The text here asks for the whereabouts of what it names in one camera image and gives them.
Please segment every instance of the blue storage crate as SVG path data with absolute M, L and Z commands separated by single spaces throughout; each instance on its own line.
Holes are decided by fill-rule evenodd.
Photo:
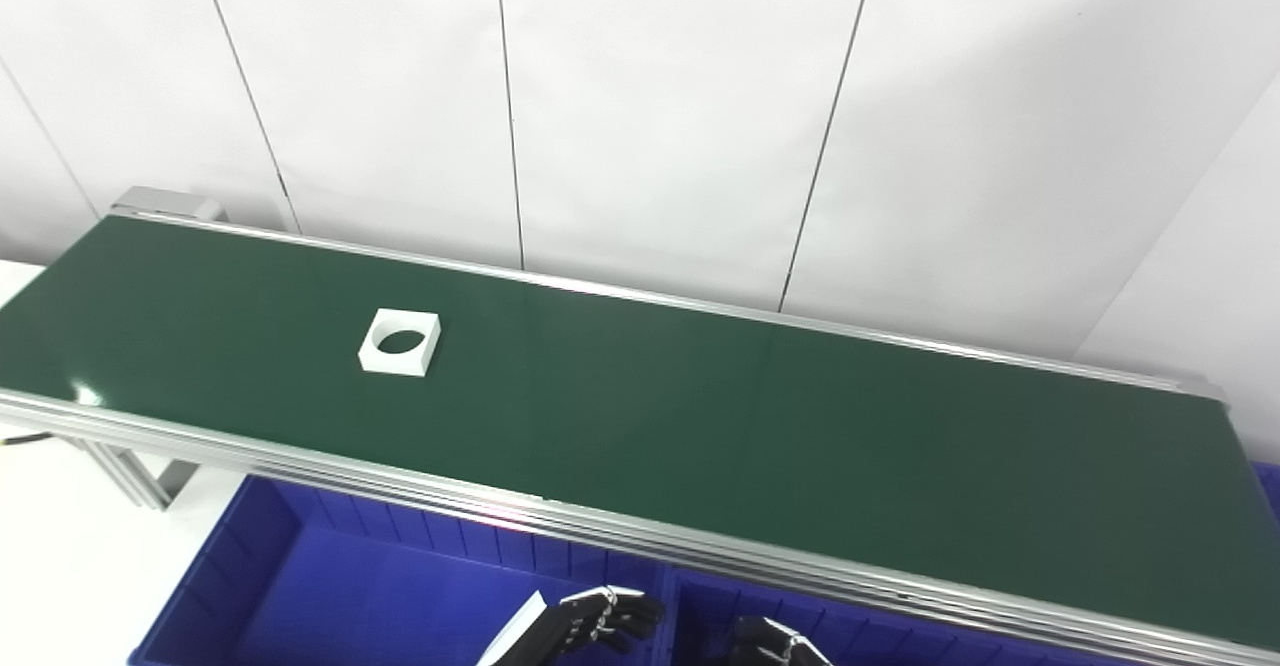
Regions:
M 663 578 L 634 556 L 251 476 L 129 663 L 472 666 L 535 590 L 657 593 Z M 653 643 L 563 663 L 648 665 Z
M 1262 492 L 1267 494 L 1267 503 L 1271 505 L 1271 512 L 1280 521 L 1280 466 L 1275 464 L 1253 464 L 1253 471 L 1258 475 Z
M 1280 466 L 1257 465 L 1280 516 Z M 739 616 L 768 616 L 836 666 L 1137 666 L 676 569 L 580 543 L 250 476 L 133 666 L 474 666 L 534 590 L 660 598 L 653 640 L 557 666 L 718 666 Z
M 1133 666 L 709 574 L 673 570 L 672 579 L 671 628 L 659 644 L 659 656 L 671 666 L 721 666 L 739 616 L 767 616 L 791 626 L 836 666 Z

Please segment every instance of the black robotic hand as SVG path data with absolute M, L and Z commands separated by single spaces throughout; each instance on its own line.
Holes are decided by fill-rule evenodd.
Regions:
M 733 624 L 728 666 L 831 666 L 805 637 L 764 616 L 742 616 Z
M 599 587 L 563 598 L 558 608 L 572 616 L 564 639 L 564 652 L 600 642 L 618 653 L 631 653 L 630 635 L 644 640 L 658 629 L 666 611 L 660 602 L 644 592 L 621 587 Z
M 626 637 L 650 638 L 664 612 L 660 602 L 621 587 L 576 593 L 550 607 L 540 594 L 534 597 L 508 621 L 477 666 L 548 666 L 559 654 L 595 642 L 630 653 L 632 642 Z

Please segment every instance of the white wall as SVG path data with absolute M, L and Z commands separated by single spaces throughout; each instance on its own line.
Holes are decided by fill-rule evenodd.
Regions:
M 1280 78 L 1076 357 L 1208 378 L 1245 447 L 1280 462 Z
M 0 55 L 97 211 L 159 186 L 294 228 L 211 0 L 0 0 Z
M 1280 0 L 867 0 L 786 310 L 1069 357 L 1280 65 Z
M 1277 20 L 1280 0 L 0 0 L 0 257 L 47 261 L 128 186 L 180 188 L 242 223 L 1198 371 L 1280 460 Z

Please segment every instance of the white square block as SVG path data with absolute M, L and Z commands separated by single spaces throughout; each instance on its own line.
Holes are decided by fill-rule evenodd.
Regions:
M 399 332 L 422 334 L 422 341 L 403 353 L 388 353 L 378 347 L 387 337 Z M 440 318 L 422 311 L 379 309 L 369 324 L 365 343 L 360 346 L 360 365 L 366 371 L 425 377 L 435 342 L 440 338 Z

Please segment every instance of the cable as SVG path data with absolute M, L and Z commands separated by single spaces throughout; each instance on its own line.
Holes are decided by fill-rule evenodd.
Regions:
M 18 446 L 22 443 L 35 443 L 37 441 L 45 441 L 46 438 L 54 438 L 54 434 L 45 432 L 38 434 L 28 435 L 15 435 L 10 438 L 0 438 L 0 446 Z

